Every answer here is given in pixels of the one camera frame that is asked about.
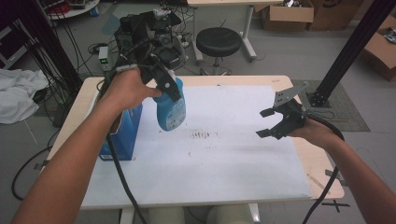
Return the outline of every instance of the blue bottle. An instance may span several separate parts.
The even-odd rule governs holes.
[[[172,131],[177,128],[186,118],[186,104],[183,94],[183,82],[175,77],[178,90],[180,91],[181,98],[176,102],[166,92],[160,97],[154,97],[157,103],[157,120],[158,124],[164,131]]]

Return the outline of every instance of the person's leg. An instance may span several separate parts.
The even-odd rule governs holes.
[[[184,211],[182,207],[150,208],[150,224],[184,224]]]
[[[214,206],[206,224],[253,224],[248,204]]]

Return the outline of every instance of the table leg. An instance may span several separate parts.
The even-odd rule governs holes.
[[[253,217],[253,221],[255,224],[260,224],[260,214],[259,214],[259,206],[256,203],[250,203],[249,205],[251,216]]]
[[[123,208],[121,212],[120,224],[133,224],[134,222],[134,208]]]
[[[200,63],[204,60],[204,57],[202,56],[202,52],[198,50],[197,45],[196,45],[196,37],[197,37],[197,13],[196,10],[198,7],[194,7],[192,9],[192,48],[195,53],[195,59],[197,63]]]
[[[250,28],[250,22],[251,22],[251,17],[253,15],[253,9],[254,6],[248,6],[247,9],[247,20],[245,23],[245,30],[244,32],[240,32],[240,35],[242,36],[242,43],[247,49],[247,53],[249,56],[249,61],[252,63],[254,60],[257,58],[257,54],[254,51],[253,47],[251,47],[250,41],[248,40],[248,30]]]

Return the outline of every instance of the forearm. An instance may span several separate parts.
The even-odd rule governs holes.
[[[100,147],[119,111],[99,104],[59,148],[13,223],[73,223]]]
[[[361,210],[367,223],[395,223],[396,196],[357,153],[334,137],[325,146]]]

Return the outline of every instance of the black stool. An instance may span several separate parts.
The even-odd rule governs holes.
[[[241,47],[241,36],[228,28],[214,27],[204,29],[196,37],[196,46],[198,50],[210,57],[215,57],[213,64],[213,74],[210,75],[229,75],[229,72],[219,74],[219,57],[227,57],[236,53]],[[203,68],[200,70],[201,75],[209,76]]]

